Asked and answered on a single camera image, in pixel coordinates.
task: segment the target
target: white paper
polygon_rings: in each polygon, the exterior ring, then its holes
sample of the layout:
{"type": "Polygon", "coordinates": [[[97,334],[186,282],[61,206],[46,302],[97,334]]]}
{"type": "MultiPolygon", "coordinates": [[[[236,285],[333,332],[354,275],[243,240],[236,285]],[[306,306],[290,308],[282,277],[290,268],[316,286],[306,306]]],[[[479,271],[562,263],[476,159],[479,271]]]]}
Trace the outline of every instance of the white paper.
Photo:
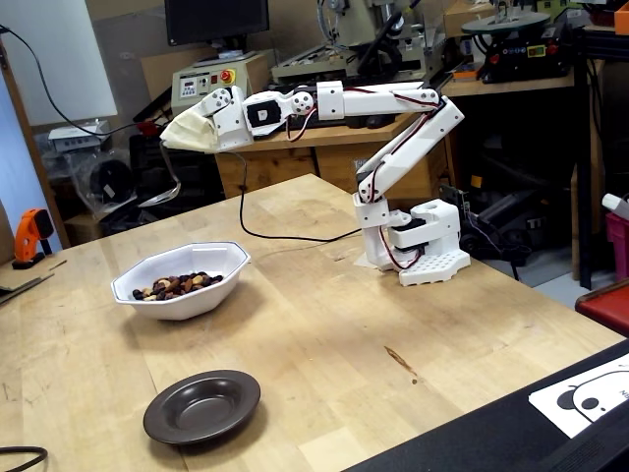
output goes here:
{"type": "Polygon", "coordinates": [[[629,398],[629,354],[538,390],[529,401],[546,418],[574,438],[629,398]]]}

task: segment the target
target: orange power tool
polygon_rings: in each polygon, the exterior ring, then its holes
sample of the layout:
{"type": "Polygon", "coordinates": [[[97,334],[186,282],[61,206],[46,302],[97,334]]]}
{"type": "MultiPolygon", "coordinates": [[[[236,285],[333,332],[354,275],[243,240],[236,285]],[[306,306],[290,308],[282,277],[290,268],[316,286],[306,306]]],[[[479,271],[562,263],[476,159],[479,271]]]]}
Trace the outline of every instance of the orange power tool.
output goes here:
{"type": "Polygon", "coordinates": [[[22,215],[16,234],[16,259],[14,269],[31,268],[46,256],[52,254],[48,238],[54,233],[54,226],[48,211],[33,208],[22,215]],[[43,253],[37,252],[37,242],[41,242],[43,253]]]}

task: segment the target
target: trail mix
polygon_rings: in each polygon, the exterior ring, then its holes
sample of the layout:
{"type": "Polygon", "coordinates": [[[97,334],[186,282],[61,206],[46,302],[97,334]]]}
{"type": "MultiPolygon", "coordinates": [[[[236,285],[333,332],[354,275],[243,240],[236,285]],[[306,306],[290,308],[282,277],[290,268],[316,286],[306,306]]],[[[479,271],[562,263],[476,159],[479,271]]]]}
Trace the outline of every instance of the trail mix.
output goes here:
{"type": "Polygon", "coordinates": [[[180,275],[178,277],[160,277],[153,282],[152,288],[136,289],[133,295],[136,300],[144,300],[145,302],[172,300],[173,298],[182,297],[209,287],[222,279],[222,275],[212,277],[205,272],[193,272],[190,275],[180,275]]]}

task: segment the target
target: red stool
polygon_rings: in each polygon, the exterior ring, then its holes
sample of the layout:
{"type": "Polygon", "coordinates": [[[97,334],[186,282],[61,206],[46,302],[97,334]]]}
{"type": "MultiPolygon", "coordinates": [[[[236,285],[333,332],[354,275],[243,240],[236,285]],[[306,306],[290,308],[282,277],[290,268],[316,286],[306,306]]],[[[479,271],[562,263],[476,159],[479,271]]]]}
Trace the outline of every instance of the red stool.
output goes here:
{"type": "Polygon", "coordinates": [[[575,310],[629,337],[629,278],[580,297],[575,310]]]}

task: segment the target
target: white robotic arm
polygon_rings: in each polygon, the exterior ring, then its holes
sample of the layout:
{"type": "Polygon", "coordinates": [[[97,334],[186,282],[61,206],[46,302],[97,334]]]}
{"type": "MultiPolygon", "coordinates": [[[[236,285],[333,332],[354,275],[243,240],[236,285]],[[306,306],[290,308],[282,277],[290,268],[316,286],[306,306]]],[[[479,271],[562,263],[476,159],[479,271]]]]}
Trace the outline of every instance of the white robotic arm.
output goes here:
{"type": "MultiPolygon", "coordinates": [[[[306,115],[308,120],[318,111],[320,120],[334,120],[420,112],[422,115],[408,129],[358,170],[359,190],[353,197],[354,205],[372,264],[381,270],[399,270],[403,285],[447,280],[470,264],[470,256],[459,249],[458,208],[435,200],[415,206],[410,213],[389,211],[384,196],[464,118],[447,97],[421,85],[344,88],[339,81],[323,82],[316,88],[296,88],[287,94],[266,91],[247,99],[237,87],[219,89],[175,118],[161,138],[167,148],[181,148],[179,132],[185,129],[183,141],[194,142],[196,130],[207,133],[207,128],[199,126],[201,119],[216,138],[216,146],[203,150],[219,152],[241,148],[252,143],[255,136],[268,135],[292,115],[306,115]],[[186,126],[191,118],[195,126],[186,126]],[[383,228],[388,228],[389,243],[383,228]]],[[[298,140],[304,131],[291,141],[298,140]]]]}

